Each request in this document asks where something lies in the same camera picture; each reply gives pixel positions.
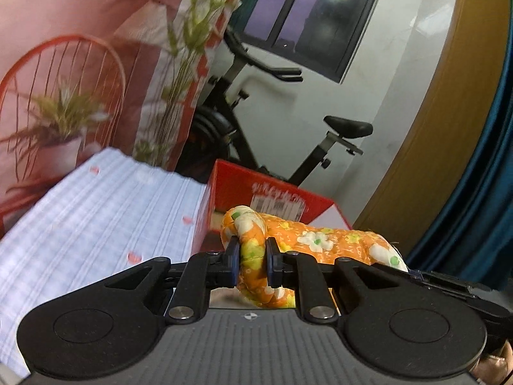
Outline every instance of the stationary bike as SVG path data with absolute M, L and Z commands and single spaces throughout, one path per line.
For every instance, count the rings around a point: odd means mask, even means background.
M 217 159 L 229 160 L 246 168 L 271 174 L 264 166 L 259 166 L 253 155 L 249 143 L 240 128 L 239 121 L 233 112 L 241 100 L 249 97 L 244 90 L 240 90 L 233 103 L 226 100 L 226 92 L 234 79 L 246 66 L 255 66 L 261 71 L 284 82 L 302 82 L 302 71 L 299 68 L 271 68 L 247 53 L 242 42 L 230 29 L 224 34 L 224 41 L 234 59 L 230 69 L 220 78 L 212 76 L 209 84 L 214 85 L 212 91 L 205 99 L 203 105 L 196 107 L 189 136 L 181 152 L 176 172 L 183 176 L 194 178 L 196 181 L 206 183 Z M 294 174 L 287 179 L 273 175 L 293 185 L 300 185 L 307 176 L 321 165 L 326 169 L 331 161 L 326 158 L 328 150 L 340 143 L 347 148 L 351 155 L 363 154 L 354 144 L 346 139 L 358 139 L 373 133 L 370 123 L 356 122 L 342 117 L 326 116 L 324 122 L 335 132 L 328 131 L 325 139 L 315 147 Z M 238 158 L 231 155 L 235 150 Z

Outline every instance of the window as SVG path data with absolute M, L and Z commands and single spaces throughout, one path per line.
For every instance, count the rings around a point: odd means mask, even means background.
M 242 40 L 340 81 L 375 0 L 242 0 Z

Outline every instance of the striped tablecloth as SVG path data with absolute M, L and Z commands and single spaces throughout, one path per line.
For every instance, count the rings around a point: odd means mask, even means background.
M 64 178 L 0 241 L 0 362 L 28 374 L 16 329 L 43 302 L 156 256 L 186 261 L 204 190 L 110 148 Z

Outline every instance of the window pane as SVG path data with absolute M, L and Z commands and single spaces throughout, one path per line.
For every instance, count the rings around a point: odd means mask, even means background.
M 258 0 L 244 33 L 267 40 L 284 2 L 285 0 Z
M 335 72 L 368 0 L 296 0 L 274 48 L 320 73 Z

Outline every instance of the flower pot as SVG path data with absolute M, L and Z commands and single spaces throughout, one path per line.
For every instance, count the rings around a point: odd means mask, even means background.
M 76 167 L 76 158 L 79 154 L 82 137 L 58 144 L 42 146 L 34 160 L 30 173 L 31 179 L 54 178 L 65 176 Z

